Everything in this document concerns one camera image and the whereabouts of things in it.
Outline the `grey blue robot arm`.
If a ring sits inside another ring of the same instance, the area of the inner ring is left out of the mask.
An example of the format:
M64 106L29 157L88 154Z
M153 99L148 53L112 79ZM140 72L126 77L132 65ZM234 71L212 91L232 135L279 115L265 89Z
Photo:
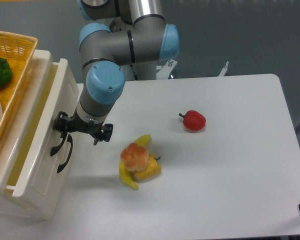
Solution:
M166 23L160 0L80 0L78 6L89 20L79 33L83 90L73 115L59 112L52 128L62 140L80 132L108 142L113 125L105 120L123 92L122 66L175 58L179 33Z

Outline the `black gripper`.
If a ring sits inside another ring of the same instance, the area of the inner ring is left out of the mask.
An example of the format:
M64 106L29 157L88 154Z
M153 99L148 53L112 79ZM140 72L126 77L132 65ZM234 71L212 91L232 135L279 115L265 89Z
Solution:
M61 133L64 138L66 133L84 133L90 135L95 146L98 142L109 142L113 134L114 125L111 123L96 123L93 119L82 120L75 111L72 116L60 111L53 121L52 129Z

